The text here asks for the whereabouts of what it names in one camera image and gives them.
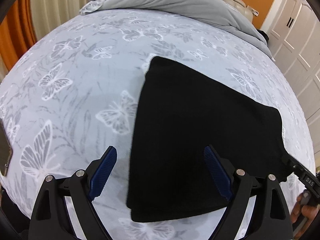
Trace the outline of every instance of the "bed sheet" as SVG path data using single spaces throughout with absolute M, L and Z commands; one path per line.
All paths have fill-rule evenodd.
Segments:
M 48 174 L 85 169 L 116 147 L 117 163 L 93 205 L 114 240 L 207 240 L 224 209 L 158 223 L 135 223 L 126 207 L 135 111 L 152 57 L 181 62 L 262 104 L 277 108 L 286 150 L 315 173 L 303 111 L 276 65 L 240 38 L 208 24 L 155 10 L 114 9 L 77 16 L 34 45 L 0 85 L 0 118 L 13 157 L 1 183 L 31 216 Z M 291 210 L 303 186 L 281 184 Z M 80 238 L 72 202 L 71 219 Z M 254 197 L 238 232 L 243 236 Z

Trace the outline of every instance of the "human hand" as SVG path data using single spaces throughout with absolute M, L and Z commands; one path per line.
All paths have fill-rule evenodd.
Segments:
M 294 236 L 294 239 L 299 239 L 305 233 L 305 231 L 311 225 L 311 223 L 313 222 L 313 220 L 315 219 L 315 217 L 317 216 L 317 214 L 319 212 L 319 205 L 316 206 L 316 207 L 304 205 L 302 207 L 302 209 L 301 209 L 300 201 L 302 200 L 302 194 L 303 193 L 301 193 L 297 197 L 297 202 L 294 205 L 294 208 L 293 208 L 293 210 L 291 212 L 290 218 L 291 218 L 291 222 L 295 223 L 297 221 L 297 219 L 298 219 L 298 217 L 300 215 L 300 211 L 301 211 L 302 215 L 304 217 L 308 218 L 308 221 L 301 228 L 301 230 Z

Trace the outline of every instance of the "cabinet door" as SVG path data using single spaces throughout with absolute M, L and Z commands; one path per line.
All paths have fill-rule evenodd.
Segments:
M 320 63 L 304 82 L 297 98 L 303 109 L 313 142 L 314 153 L 320 158 Z
M 320 22 L 313 12 L 308 20 L 306 23 L 308 29 L 310 25 L 313 26 L 310 28 L 310 32 L 305 31 L 309 34 L 308 37 L 306 37 L 307 41 L 298 53 L 293 64 L 287 72 L 284 73 L 296 95 L 299 95 L 305 88 L 308 78 L 315 75 L 315 71 L 320 63 Z
M 297 7 L 297 3 L 298 0 L 284 0 L 280 15 L 269 33 L 268 47 L 273 56 L 279 50 L 281 43 L 290 30 L 288 26 L 292 19 L 293 10 Z
M 303 0 L 300 0 L 294 9 L 292 18 L 289 32 L 274 54 L 274 58 L 276 65 L 297 94 L 302 82 L 310 75 L 309 70 L 313 70 L 317 64 L 317 62 L 313 63 L 314 59 L 309 59 L 310 57 L 316 58 L 317 55 L 311 56 L 307 49 L 310 46 L 317 46 L 312 35 L 318 34 L 316 26 L 319 21 L 308 3 Z

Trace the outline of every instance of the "metal screw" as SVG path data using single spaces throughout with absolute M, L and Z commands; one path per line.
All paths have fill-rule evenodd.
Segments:
M 239 170 L 237 170 L 237 174 L 238 174 L 239 176 L 244 176 L 244 175 L 245 175 L 245 172 L 244 172 L 244 170 L 239 169 Z
M 76 172 L 77 177 L 82 177 L 84 175 L 84 170 L 79 170 Z
M 48 175 L 48 176 L 45 177 L 45 181 L 46 181 L 46 182 L 49 182 L 49 181 L 51 181 L 52 179 L 53 179 L 53 176 L 52 176 L 52 175 Z
M 269 174 L 268 178 L 269 178 L 270 180 L 276 180 L 276 176 L 273 175 L 273 174 Z

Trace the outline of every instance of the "black towel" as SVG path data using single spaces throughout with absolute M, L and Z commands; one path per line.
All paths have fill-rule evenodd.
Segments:
M 127 206 L 136 222 L 171 220 L 228 205 L 204 163 L 212 144 L 236 169 L 286 181 L 277 109 L 169 59 L 154 57 L 143 85 L 130 158 Z

